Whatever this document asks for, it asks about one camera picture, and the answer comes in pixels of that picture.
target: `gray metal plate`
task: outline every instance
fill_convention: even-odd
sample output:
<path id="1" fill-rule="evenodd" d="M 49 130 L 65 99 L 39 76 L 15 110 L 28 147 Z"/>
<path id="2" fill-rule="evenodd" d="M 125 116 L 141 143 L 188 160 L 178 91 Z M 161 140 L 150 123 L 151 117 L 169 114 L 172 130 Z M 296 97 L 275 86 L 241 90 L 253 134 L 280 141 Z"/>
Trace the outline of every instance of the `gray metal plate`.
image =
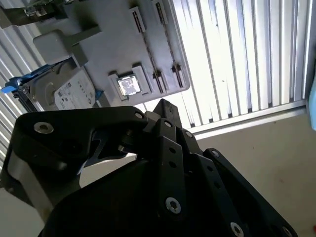
<path id="1" fill-rule="evenodd" d="M 134 7 L 127 0 L 88 0 L 85 2 L 74 2 L 65 6 L 68 19 L 57 22 L 39 24 L 42 33 L 54 29 L 62 30 L 66 35 L 76 34 L 94 25 L 99 25 L 101 34 L 91 37 L 80 43 L 89 62 L 85 68 L 89 73 L 95 88 L 105 91 L 111 106 L 136 105 L 163 96 L 188 89 L 190 86 L 188 72 L 185 67 L 184 58 L 181 55 L 179 38 L 176 33 L 174 21 L 168 1 L 163 1 L 169 24 L 168 33 L 174 51 L 176 62 L 181 66 L 185 78 L 185 87 L 180 88 L 172 74 L 172 57 L 166 40 L 163 26 L 158 22 L 154 6 L 151 0 L 139 0 L 137 5 L 146 28 L 146 36 L 150 49 L 157 64 L 158 70 L 163 72 L 168 83 L 169 90 L 161 94 L 153 80 L 153 67 L 146 51 L 141 34 L 135 31 L 134 21 L 129 9 Z M 141 64 L 146 75 L 152 93 L 130 100 L 122 101 L 113 90 L 108 75 L 116 71 L 118 75 L 132 72 L 135 64 Z"/>

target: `silver bolt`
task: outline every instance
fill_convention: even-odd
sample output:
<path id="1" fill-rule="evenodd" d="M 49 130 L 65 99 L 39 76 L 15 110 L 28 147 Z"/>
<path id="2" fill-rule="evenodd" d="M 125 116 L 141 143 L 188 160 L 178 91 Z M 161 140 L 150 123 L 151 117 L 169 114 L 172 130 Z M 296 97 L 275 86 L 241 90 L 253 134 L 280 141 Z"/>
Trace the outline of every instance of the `silver bolt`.
<path id="1" fill-rule="evenodd" d="M 138 112 L 135 113 L 135 116 L 139 119 L 142 119 L 144 116 Z"/>
<path id="2" fill-rule="evenodd" d="M 193 137 L 193 135 L 192 135 L 191 133 L 189 133 L 189 132 L 186 132 L 186 135 L 187 135 L 188 137 L 190 137 L 190 138 Z"/>
<path id="3" fill-rule="evenodd" d="M 169 123 L 168 121 L 165 121 L 164 124 L 166 124 L 167 127 L 172 127 L 171 123 Z"/>
<path id="4" fill-rule="evenodd" d="M 166 199 L 166 207 L 173 214 L 179 214 L 181 212 L 181 206 L 177 199 L 168 197 Z"/>
<path id="5" fill-rule="evenodd" d="M 237 237 L 243 237 L 243 231 L 242 228 L 235 222 L 231 222 L 231 228 L 232 231 L 234 232 L 235 236 Z"/>
<path id="6" fill-rule="evenodd" d="M 292 233 L 287 229 L 287 227 L 283 226 L 282 229 L 284 230 L 287 236 L 293 237 Z"/>
<path id="7" fill-rule="evenodd" d="M 219 157 L 219 154 L 216 152 L 216 151 L 212 151 L 213 155 L 218 158 Z"/>
<path id="8" fill-rule="evenodd" d="M 53 126 L 47 122 L 37 122 L 34 125 L 34 130 L 41 134 L 49 134 L 54 131 Z"/>

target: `screw hole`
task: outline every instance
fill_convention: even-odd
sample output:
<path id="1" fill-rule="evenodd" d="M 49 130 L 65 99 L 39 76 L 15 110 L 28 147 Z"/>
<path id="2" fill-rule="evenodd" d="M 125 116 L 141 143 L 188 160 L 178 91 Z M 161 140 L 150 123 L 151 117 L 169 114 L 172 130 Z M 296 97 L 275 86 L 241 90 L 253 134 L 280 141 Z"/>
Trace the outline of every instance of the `screw hole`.
<path id="1" fill-rule="evenodd" d="M 135 116 L 137 118 L 139 118 L 139 119 L 143 119 L 144 118 L 144 116 L 142 114 L 138 113 L 138 112 L 135 113 Z"/>
<path id="2" fill-rule="evenodd" d="M 174 168 L 174 169 L 177 167 L 175 162 L 172 162 L 172 161 L 169 162 L 169 165 L 170 165 L 171 168 Z"/>
<path id="3" fill-rule="evenodd" d="M 168 121 L 165 121 L 164 124 L 165 124 L 167 127 L 172 127 L 172 124 L 169 123 Z"/>
<path id="4" fill-rule="evenodd" d="M 47 125 L 40 125 L 39 128 L 42 129 L 42 130 L 45 130 L 45 131 L 48 130 Z"/>
<path id="5" fill-rule="evenodd" d="M 221 189 L 221 186 L 217 182 L 214 182 L 214 185 L 217 187 L 217 189 Z"/>
<path id="6" fill-rule="evenodd" d="M 176 153 L 176 150 L 173 149 L 172 147 L 170 147 L 169 150 L 171 151 L 171 153 L 174 153 L 174 154 Z"/>
<path id="7" fill-rule="evenodd" d="M 213 168 L 211 167 L 211 166 L 208 166 L 207 167 L 207 169 L 209 170 L 209 171 L 211 171 L 211 172 L 213 172 L 214 170 L 213 170 Z"/>

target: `black metal bracket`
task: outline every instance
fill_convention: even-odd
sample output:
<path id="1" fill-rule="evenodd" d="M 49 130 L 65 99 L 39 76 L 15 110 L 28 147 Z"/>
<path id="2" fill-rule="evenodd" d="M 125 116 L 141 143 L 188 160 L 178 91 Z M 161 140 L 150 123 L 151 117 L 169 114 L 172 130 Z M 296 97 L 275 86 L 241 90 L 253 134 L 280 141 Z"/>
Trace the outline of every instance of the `black metal bracket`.
<path id="1" fill-rule="evenodd" d="M 80 188 L 85 166 L 127 152 L 137 159 Z M 222 154 L 201 151 L 182 128 L 177 108 L 165 100 L 145 114 L 111 107 L 22 115 L 0 178 L 47 221 L 43 237 L 109 230 L 297 236 Z"/>

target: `blue tab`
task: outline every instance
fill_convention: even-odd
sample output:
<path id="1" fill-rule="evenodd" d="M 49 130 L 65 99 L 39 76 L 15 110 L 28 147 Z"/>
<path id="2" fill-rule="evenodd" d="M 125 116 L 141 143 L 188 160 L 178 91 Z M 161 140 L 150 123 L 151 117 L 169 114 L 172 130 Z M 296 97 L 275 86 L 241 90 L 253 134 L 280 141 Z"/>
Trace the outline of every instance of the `blue tab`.
<path id="1" fill-rule="evenodd" d="M 308 104 L 309 104 L 308 110 L 309 110 L 312 129 L 316 131 L 316 82 L 315 82 L 315 78 L 314 78 L 314 82 L 312 85 Z"/>

